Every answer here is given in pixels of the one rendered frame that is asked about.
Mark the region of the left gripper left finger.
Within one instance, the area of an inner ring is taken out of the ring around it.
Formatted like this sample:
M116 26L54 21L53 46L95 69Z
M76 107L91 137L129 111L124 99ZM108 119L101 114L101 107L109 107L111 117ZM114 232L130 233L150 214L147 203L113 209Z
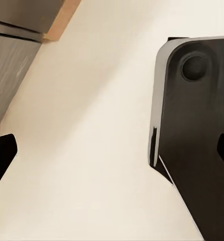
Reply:
M0 137L0 180L17 154L15 136L8 134Z

